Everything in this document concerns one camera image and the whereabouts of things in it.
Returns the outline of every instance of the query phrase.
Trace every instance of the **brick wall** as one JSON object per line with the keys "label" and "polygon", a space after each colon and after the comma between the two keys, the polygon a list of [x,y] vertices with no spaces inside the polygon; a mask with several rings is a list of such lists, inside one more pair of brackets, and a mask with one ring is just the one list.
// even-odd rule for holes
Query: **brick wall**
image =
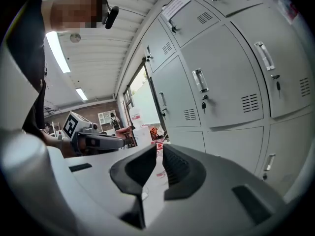
{"label": "brick wall", "polygon": [[[97,123],[98,128],[100,129],[100,123],[98,120],[98,113],[115,110],[116,116],[121,120],[121,116],[118,110],[118,105],[116,101],[98,104],[90,107],[80,108],[73,110],[73,112],[83,116],[84,118],[88,119],[89,121],[93,123]],[[53,115],[50,117],[45,118],[45,122],[59,122],[60,128],[63,128],[64,122],[68,116],[69,112],[65,112],[62,114]],[[102,125],[103,130],[109,130],[112,129],[112,126],[107,123],[105,125]]]}

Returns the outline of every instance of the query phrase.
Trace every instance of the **person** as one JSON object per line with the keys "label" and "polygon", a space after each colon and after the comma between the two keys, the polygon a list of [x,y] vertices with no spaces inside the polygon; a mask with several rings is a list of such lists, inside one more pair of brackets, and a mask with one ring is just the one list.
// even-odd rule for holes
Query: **person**
{"label": "person", "polygon": [[[60,148],[64,157],[75,156],[70,140],[46,134],[44,122],[45,34],[77,28],[95,28],[105,22],[107,0],[28,0],[13,20],[6,44],[22,73],[39,93],[23,129],[36,135],[46,145]],[[79,141],[84,149],[85,141]]]}
{"label": "person", "polygon": [[43,132],[45,132],[47,135],[49,135],[49,129],[51,125],[49,122],[45,123],[45,129],[43,129]]}
{"label": "person", "polygon": [[115,129],[115,130],[118,130],[120,129],[120,125],[119,125],[119,118],[115,116],[114,113],[110,113],[110,118],[111,118],[111,121],[110,121],[110,125]]}

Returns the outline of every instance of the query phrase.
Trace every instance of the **fluorescent light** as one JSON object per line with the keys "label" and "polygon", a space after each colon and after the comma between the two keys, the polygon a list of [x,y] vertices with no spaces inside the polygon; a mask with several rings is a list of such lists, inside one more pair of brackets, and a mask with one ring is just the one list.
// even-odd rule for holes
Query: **fluorescent light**
{"label": "fluorescent light", "polygon": [[87,97],[85,96],[85,94],[83,93],[82,89],[80,88],[76,88],[77,93],[80,95],[80,97],[82,98],[82,100],[87,100]]}
{"label": "fluorescent light", "polygon": [[49,46],[55,56],[55,59],[62,70],[63,73],[70,72],[69,66],[65,61],[63,51],[61,50],[60,42],[58,39],[58,35],[55,31],[49,32],[46,34]]}

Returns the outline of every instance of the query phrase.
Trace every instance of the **white ceiling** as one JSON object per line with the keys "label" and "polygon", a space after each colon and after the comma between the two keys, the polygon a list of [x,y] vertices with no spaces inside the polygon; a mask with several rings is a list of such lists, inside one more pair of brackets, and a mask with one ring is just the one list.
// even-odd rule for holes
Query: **white ceiling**
{"label": "white ceiling", "polygon": [[158,0],[108,0],[111,7],[118,6],[120,12],[110,30],[80,29],[81,41],[70,42],[70,34],[59,33],[59,40],[68,62],[70,73],[63,74],[46,54],[48,81],[52,84],[45,95],[45,106],[55,109],[67,105],[83,104],[75,92],[82,88],[89,100],[112,97],[117,80],[130,48],[130,43],[146,15]]}

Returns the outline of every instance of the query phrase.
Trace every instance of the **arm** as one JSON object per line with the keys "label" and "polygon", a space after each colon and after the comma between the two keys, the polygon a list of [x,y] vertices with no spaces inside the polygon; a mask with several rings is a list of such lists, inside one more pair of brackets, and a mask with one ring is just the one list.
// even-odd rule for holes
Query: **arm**
{"label": "arm", "polygon": [[[52,146],[52,147],[56,147],[56,148],[60,148],[61,147],[61,153],[63,154],[64,158],[68,158],[68,157],[75,157],[76,154],[73,151],[72,145],[70,140],[66,137],[62,140],[62,145],[60,146],[60,141],[58,141],[57,137],[52,137],[48,134],[46,134],[45,132],[42,132],[44,134],[44,139],[45,139],[45,144],[47,146]],[[86,145],[85,145],[85,140],[84,139],[80,139],[79,140],[79,149],[85,149]]]}

